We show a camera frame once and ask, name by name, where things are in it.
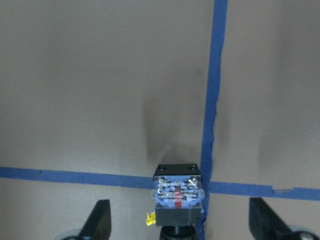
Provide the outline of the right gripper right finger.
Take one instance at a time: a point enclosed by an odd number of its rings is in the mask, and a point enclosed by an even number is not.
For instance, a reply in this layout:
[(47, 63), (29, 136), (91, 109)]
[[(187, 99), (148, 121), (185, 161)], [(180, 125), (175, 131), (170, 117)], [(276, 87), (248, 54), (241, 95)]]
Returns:
[(260, 197), (249, 199), (249, 230), (255, 240), (299, 240), (289, 226)]

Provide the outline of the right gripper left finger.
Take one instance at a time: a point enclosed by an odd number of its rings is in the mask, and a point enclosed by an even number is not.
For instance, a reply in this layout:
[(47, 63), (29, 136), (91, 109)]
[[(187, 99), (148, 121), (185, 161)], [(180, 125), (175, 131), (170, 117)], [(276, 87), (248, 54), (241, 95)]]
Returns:
[(98, 200), (77, 236), (78, 240), (108, 240), (111, 235), (109, 199)]

